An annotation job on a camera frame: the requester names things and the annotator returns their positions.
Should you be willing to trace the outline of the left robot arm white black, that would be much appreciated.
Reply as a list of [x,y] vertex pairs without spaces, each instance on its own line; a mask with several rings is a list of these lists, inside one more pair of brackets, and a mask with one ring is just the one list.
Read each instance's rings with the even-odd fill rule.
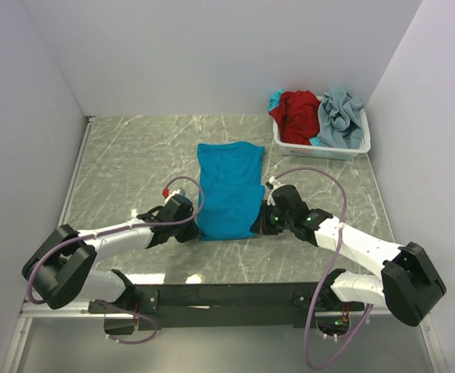
[[27,298],[35,305],[61,309],[75,299],[102,301],[129,311],[142,310],[136,286],[119,270],[101,272],[96,263],[120,253],[149,249],[175,238],[198,236],[193,203],[180,192],[162,206],[129,221],[96,230],[57,227],[22,269]]

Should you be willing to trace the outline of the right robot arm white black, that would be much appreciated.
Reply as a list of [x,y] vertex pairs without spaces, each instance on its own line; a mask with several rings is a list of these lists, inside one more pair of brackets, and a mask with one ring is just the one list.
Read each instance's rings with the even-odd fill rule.
[[418,326],[446,294],[446,285],[419,244],[387,242],[327,211],[310,209],[293,185],[271,179],[267,187],[269,196],[253,232],[279,235],[288,230],[300,241],[337,252],[367,269],[367,274],[332,270],[323,285],[332,299],[385,307],[405,325]]

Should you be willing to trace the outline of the blue t shirt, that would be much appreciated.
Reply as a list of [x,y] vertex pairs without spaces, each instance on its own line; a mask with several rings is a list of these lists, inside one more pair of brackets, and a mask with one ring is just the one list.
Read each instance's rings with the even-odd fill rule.
[[197,226],[206,241],[248,239],[265,195],[262,161],[265,148],[246,141],[199,144],[203,207]]

